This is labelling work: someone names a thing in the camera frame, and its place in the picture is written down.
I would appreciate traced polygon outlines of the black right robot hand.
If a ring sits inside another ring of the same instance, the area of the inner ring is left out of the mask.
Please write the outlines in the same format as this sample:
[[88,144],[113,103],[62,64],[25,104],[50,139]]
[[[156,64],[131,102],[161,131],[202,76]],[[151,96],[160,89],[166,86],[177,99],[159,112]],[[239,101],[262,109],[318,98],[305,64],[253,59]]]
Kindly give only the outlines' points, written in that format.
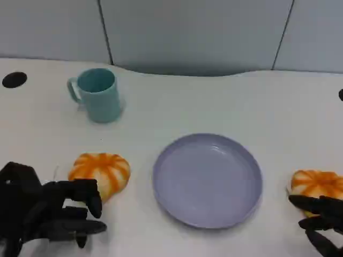
[[297,208],[314,214],[299,221],[309,241],[322,256],[342,256],[342,248],[338,248],[319,230],[334,230],[342,234],[342,200],[321,195],[313,198],[303,195],[290,195],[288,200]]

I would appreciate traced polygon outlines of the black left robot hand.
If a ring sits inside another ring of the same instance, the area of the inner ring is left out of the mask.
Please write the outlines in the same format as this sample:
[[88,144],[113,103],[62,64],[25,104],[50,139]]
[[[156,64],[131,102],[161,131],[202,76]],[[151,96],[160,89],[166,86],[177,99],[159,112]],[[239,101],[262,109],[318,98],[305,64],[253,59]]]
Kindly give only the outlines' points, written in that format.
[[75,240],[105,232],[99,219],[102,200],[95,179],[41,184],[35,170],[8,162],[1,169],[1,242],[3,256],[18,256],[23,244],[36,240]]

